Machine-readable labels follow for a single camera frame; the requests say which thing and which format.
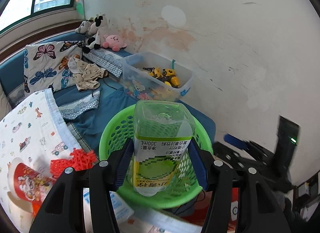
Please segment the cow plush toy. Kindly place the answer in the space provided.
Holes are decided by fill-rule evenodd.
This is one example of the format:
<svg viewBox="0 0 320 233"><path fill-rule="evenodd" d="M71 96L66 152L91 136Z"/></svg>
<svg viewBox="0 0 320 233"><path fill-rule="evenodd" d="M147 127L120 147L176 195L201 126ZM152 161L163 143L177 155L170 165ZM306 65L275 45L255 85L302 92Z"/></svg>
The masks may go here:
<svg viewBox="0 0 320 233"><path fill-rule="evenodd" d="M83 21L75 32L87 38L82 45L82 52L88 54L93 49L98 50L103 47L104 35L108 33L108 20L105 14L97 14L95 18Z"/></svg>

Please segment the orange snack wrapper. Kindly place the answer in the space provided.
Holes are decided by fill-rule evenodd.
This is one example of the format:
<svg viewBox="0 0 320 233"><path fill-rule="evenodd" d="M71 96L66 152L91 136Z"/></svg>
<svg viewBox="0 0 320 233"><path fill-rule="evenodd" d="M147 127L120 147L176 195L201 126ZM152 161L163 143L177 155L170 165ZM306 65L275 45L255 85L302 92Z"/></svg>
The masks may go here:
<svg viewBox="0 0 320 233"><path fill-rule="evenodd" d="M31 205L33 209L33 217L36 217L41 208L42 202L31 202Z"/></svg>

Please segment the blue white milk carton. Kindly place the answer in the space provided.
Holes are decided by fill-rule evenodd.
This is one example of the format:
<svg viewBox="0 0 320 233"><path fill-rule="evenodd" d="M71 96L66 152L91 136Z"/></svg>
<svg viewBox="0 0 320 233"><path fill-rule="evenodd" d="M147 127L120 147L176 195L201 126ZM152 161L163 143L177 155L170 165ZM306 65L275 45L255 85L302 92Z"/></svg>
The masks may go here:
<svg viewBox="0 0 320 233"><path fill-rule="evenodd" d="M110 191L110 197L117 223L121 224L127 221L134 214L134 210L116 192ZM83 189L83 199L85 230L86 232L92 233L93 226L91 218L89 188Z"/></svg>

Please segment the beige crumpled cloth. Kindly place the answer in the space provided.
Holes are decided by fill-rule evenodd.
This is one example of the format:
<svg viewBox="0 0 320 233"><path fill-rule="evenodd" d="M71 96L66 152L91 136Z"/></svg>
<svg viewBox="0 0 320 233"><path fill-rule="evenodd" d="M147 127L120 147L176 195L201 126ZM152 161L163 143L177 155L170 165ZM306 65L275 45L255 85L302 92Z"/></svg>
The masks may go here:
<svg viewBox="0 0 320 233"><path fill-rule="evenodd" d="M68 67L79 91L98 89L100 87L98 80L108 76L106 69L97 66L95 63L86 63L76 57L72 57L68 61Z"/></svg>

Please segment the pink plush toy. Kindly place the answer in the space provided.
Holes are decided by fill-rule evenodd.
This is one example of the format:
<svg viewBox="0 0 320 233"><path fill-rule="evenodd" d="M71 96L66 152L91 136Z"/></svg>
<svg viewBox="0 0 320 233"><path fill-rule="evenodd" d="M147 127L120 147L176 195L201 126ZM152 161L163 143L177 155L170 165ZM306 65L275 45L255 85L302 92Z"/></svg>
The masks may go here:
<svg viewBox="0 0 320 233"><path fill-rule="evenodd" d="M114 52L119 52L121 49L125 49L127 44L119 35L104 35L103 48L110 48Z"/></svg>

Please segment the clear plastic toy box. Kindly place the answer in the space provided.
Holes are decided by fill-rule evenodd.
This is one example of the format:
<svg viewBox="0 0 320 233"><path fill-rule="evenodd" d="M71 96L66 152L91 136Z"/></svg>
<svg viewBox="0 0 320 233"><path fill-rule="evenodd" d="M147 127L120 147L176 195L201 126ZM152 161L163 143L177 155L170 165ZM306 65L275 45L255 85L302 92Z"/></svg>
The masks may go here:
<svg viewBox="0 0 320 233"><path fill-rule="evenodd" d="M125 93L137 100L177 102L193 81L193 72L152 52L132 54L121 59Z"/></svg>

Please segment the green plastic mesh basket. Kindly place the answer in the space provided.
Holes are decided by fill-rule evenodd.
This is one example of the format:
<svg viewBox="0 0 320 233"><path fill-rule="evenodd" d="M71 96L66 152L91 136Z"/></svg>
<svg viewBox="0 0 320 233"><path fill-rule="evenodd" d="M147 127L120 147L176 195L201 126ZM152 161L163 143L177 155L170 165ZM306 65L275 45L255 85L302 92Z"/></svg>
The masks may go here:
<svg viewBox="0 0 320 233"><path fill-rule="evenodd" d="M131 105L121 110L108 122L100 138L99 157L101 160L108 159L112 152L120 150L126 139L131 138L134 143L134 111L135 105ZM212 141L207 131L196 116L192 113L191 115L196 125L191 141L195 140L202 150L212 153ZM187 150L168 187L164 191L151 197L144 197L134 190L132 185L132 168L133 156L123 185L119 187L117 193L125 200L137 205L148 206L155 209L173 208L189 202L202 191Z"/></svg>

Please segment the yellow toy truck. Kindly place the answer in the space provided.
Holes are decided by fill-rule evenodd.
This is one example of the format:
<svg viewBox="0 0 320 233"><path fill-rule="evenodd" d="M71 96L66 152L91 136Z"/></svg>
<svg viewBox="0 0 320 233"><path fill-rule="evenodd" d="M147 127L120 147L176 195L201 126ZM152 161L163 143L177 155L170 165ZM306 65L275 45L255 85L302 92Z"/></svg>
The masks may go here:
<svg viewBox="0 0 320 233"><path fill-rule="evenodd" d="M181 85L174 69L142 68L141 70L173 88L179 88Z"/></svg>

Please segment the red snack cup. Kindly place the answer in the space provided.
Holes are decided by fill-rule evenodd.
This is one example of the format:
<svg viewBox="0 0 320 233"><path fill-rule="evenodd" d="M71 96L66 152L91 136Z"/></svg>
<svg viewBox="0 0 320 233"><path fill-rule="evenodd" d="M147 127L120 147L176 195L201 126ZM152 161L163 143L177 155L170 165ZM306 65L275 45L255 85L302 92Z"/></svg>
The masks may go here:
<svg viewBox="0 0 320 233"><path fill-rule="evenodd" d="M14 158L8 168L9 190L16 199L41 205L54 184L55 180L33 170L21 158Z"/></svg>

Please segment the beige paper cup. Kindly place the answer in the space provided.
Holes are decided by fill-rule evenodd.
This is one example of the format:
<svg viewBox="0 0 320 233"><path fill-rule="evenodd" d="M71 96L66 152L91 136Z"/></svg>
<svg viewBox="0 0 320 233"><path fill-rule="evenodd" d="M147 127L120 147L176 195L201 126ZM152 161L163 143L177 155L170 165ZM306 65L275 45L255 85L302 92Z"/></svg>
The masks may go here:
<svg viewBox="0 0 320 233"><path fill-rule="evenodd" d="M29 232L34 220L32 204L23 199L16 199L10 191L8 195L9 217L20 232Z"/></svg>

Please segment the blue patterned folded blanket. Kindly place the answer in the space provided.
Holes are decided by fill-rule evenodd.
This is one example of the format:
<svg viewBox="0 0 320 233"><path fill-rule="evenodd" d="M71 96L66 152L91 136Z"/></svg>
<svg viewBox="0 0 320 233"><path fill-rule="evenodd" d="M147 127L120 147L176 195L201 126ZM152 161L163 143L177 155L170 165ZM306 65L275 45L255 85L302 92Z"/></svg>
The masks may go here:
<svg viewBox="0 0 320 233"><path fill-rule="evenodd" d="M89 53L83 53L83 57L88 61L95 63L97 66L104 68L111 76L120 79L123 73L123 65L121 59L127 57L131 53L120 50L114 52L109 49L100 48L99 50L90 50Z"/></svg>

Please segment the butterfly print pillow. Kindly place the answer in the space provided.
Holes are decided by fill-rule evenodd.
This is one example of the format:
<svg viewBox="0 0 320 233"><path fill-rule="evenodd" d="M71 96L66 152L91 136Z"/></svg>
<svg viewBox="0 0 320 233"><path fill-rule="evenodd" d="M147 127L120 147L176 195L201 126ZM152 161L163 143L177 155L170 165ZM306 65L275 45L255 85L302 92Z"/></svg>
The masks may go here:
<svg viewBox="0 0 320 233"><path fill-rule="evenodd" d="M82 57L81 41L51 41L27 45L24 50L24 95L52 89L60 91L75 85L69 60Z"/></svg>

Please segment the green yellow juice bottle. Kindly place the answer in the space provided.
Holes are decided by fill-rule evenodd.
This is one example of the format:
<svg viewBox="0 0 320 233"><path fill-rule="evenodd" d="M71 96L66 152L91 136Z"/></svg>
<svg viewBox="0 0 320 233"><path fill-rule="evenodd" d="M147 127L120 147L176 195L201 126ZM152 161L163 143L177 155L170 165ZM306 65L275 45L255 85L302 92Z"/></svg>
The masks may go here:
<svg viewBox="0 0 320 233"><path fill-rule="evenodd" d="M136 192L151 197L168 187L195 128L193 116L181 103L136 103L132 168Z"/></svg>

